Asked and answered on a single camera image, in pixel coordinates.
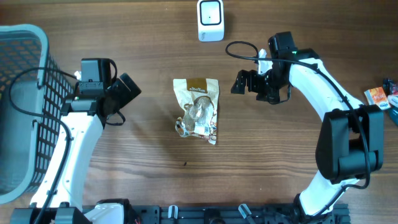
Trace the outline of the orange tissue pack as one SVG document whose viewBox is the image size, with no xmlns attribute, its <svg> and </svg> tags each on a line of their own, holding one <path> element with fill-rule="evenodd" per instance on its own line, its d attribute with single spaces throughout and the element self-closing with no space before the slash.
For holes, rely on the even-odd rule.
<svg viewBox="0 0 398 224">
<path fill-rule="evenodd" d="M 381 110 L 388 110 L 391 108 L 387 96 L 384 93 L 384 90 L 382 87 L 377 87 L 377 88 L 372 88 L 369 90 L 366 90 L 364 92 L 364 95 L 369 103 L 369 105 L 376 105 L 378 106 Z"/>
</svg>

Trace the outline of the beige plastic pouch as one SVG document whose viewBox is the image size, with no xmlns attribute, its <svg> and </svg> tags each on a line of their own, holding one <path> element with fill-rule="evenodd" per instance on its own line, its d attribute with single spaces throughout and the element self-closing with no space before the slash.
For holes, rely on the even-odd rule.
<svg viewBox="0 0 398 224">
<path fill-rule="evenodd" d="M 215 145 L 219 81 L 211 78 L 179 78 L 173 80 L 173 88 L 178 104 L 184 111 L 184 115 L 176 120 L 176 131 L 183 138 L 194 136 Z"/>
</svg>

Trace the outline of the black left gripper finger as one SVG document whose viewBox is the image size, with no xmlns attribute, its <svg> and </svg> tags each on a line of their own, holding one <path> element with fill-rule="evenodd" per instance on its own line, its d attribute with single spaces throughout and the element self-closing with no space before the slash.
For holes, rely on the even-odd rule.
<svg viewBox="0 0 398 224">
<path fill-rule="evenodd" d="M 134 99 L 135 97 L 141 94 L 142 92 L 141 89 L 137 86 L 137 84 L 132 80 L 132 78 L 127 73 L 123 73 L 119 78 L 129 89 L 129 97 L 131 99 Z"/>
<path fill-rule="evenodd" d="M 129 89 L 120 78 L 117 78 L 115 83 L 113 83 L 111 92 L 118 100 L 120 109 L 125 107 L 130 101 L 133 100 L 129 97 Z"/>
</svg>

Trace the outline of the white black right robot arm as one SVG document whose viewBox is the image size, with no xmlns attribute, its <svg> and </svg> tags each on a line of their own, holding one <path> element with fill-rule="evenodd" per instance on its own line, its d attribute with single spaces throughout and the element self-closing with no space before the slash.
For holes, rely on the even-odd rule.
<svg viewBox="0 0 398 224">
<path fill-rule="evenodd" d="M 329 216 L 349 189 L 369 187 L 371 174 L 383 163 L 384 115 L 350 95 L 326 70 L 312 49 L 260 50 L 256 71 L 243 74 L 243 85 L 259 100 L 276 105 L 282 87 L 302 93 L 322 126 L 315 150 L 317 173 L 294 202 L 292 218 L 311 223 Z"/>
</svg>

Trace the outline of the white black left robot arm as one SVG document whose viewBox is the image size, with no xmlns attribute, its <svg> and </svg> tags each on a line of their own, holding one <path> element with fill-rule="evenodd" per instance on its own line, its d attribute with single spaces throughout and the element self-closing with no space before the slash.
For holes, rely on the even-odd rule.
<svg viewBox="0 0 398 224">
<path fill-rule="evenodd" d="M 43 182 L 30 207 L 17 208 L 11 223 L 231 223 L 241 218 L 239 209 L 227 207 L 184 208 L 170 206 L 162 217 L 158 206 L 133 206 L 127 199 L 100 200 L 84 211 L 83 188 L 94 147 L 109 114 L 117 112 L 141 93 L 124 73 L 111 84 L 95 81 L 95 88 L 68 96 L 61 110 L 60 135 Z"/>
</svg>

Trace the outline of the red tissue pack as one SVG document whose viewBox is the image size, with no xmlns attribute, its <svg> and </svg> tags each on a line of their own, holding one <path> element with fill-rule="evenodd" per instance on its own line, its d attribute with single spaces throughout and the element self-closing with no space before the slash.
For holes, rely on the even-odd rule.
<svg viewBox="0 0 398 224">
<path fill-rule="evenodd" d="M 392 106 L 398 108 L 398 94 L 388 95 L 387 100 Z"/>
</svg>

